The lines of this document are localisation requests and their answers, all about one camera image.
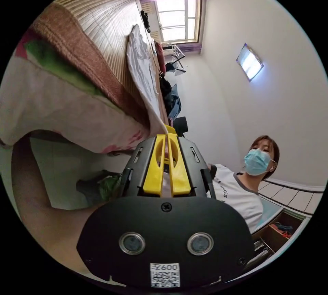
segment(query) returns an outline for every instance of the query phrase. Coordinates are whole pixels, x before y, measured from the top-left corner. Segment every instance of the printed label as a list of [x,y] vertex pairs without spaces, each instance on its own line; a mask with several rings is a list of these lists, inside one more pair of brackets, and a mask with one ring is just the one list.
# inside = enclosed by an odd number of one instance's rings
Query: printed label
[[151,263],[150,280],[152,287],[180,287],[179,263]]

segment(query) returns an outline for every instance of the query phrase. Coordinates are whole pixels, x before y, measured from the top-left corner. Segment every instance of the black background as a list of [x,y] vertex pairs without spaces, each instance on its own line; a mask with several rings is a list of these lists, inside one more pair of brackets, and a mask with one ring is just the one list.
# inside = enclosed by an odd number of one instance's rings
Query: black background
[[[52,1],[1,0],[1,77],[25,30]],[[327,0],[277,1],[302,26],[327,71]],[[311,158],[312,153],[310,152],[308,154],[309,165]],[[109,291],[92,285],[51,259],[22,226],[3,186],[0,187],[0,191],[2,240],[0,253],[3,271],[1,288],[3,290],[32,291],[37,294],[41,292],[109,294]],[[305,231],[280,258],[241,284],[220,293],[240,291],[256,294],[320,292],[321,287],[325,289],[328,257],[324,237],[327,228],[326,202],[327,193],[323,195],[319,207]]]

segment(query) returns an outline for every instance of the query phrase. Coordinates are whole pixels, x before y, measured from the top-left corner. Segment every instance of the bed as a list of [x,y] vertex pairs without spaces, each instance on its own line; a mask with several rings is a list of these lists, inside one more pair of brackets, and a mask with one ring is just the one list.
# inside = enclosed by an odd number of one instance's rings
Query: bed
[[[32,132],[109,153],[133,149],[165,132],[159,64],[140,10],[139,0],[50,4],[23,36],[6,69],[0,87],[1,141],[12,145]],[[127,61],[136,25],[150,54],[157,119]]]

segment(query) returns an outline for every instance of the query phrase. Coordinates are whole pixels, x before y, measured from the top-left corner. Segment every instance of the face mask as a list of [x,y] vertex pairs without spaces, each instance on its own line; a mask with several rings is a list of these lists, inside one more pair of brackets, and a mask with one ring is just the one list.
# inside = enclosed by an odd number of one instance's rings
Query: face mask
[[244,157],[246,173],[249,175],[261,175],[267,171],[270,161],[273,161],[270,155],[260,149],[252,149]]

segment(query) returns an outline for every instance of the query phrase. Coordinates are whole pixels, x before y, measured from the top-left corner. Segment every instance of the window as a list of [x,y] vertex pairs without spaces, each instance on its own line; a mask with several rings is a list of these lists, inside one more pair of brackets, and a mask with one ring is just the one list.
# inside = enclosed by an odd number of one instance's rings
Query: window
[[237,63],[243,69],[250,82],[264,67],[254,51],[245,43],[237,58]]
[[200,0],[157,0],[163,41],[197,42]]

